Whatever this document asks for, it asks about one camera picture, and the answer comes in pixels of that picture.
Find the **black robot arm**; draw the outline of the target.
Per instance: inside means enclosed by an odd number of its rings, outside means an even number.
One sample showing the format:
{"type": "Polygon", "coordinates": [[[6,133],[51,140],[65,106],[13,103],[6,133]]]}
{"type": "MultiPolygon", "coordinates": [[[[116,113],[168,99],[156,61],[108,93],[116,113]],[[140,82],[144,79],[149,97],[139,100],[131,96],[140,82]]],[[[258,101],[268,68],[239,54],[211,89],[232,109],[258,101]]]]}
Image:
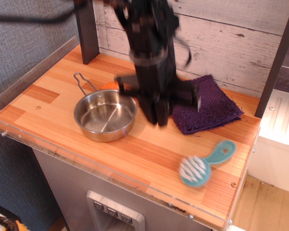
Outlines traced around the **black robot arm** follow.
{"type": "Polygon", "coordinates": [[[108,0],[125,30],[134,76],[117,77],[119,92],[136,97],[147,120],[165,126],[177,104],[200,108],[198,87],[176,73],[173,39],[179,18],[166,0],[108,0]]]}

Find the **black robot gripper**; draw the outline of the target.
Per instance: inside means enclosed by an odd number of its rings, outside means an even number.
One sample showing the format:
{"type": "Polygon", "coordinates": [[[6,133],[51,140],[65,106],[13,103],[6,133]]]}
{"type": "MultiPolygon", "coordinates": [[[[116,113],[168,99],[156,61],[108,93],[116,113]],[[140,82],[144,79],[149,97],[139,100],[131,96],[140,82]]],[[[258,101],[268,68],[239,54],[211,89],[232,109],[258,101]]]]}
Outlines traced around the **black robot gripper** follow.
{"type": "Polygon", "coordinates": [[[174,58],[132,56],[131,59],[135,74],[115,77],[115,82],[120,93],[137,98],[151,124],[158,122],[159,126],[166,126],[177,104],[200,108],[198,87],[179,79],[174,58]]]}

